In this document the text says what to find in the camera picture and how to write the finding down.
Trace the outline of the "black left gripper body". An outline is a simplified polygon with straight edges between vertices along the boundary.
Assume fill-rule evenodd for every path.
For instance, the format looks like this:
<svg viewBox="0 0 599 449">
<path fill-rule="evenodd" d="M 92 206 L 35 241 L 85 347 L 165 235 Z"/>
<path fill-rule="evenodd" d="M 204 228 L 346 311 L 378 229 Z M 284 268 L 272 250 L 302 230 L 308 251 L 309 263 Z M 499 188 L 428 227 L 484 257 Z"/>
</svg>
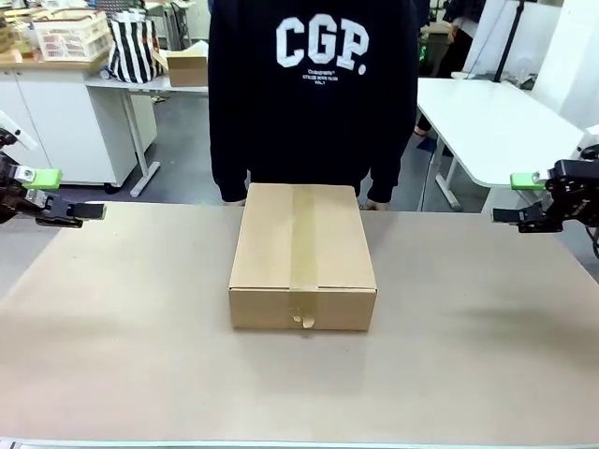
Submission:
<svg viewBox="0 0 599 449">
<path fill-rule="evenodd" d="M 14 179 L 17 163 L 1 152 L 1 223 L 17 215 L 38 216 L 37 207 L 25 200 L 27 190 Z"/>
</svg>

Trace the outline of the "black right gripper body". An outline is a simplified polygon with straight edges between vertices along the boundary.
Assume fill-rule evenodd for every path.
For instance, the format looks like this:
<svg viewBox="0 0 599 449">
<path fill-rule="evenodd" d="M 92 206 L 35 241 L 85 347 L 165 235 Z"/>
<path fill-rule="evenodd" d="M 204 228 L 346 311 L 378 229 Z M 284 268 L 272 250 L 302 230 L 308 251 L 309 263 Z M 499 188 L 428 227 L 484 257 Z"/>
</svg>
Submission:
<svg viewBox="0 0 599 449">
<path fill-rule="evenodd" d="M 549 171 L 546 189 L 551 204 L 545 210 L 547 232 L 562 232 L 565 221 L 598 227 L 598 162 L 560 160 Z"/>
</svg>

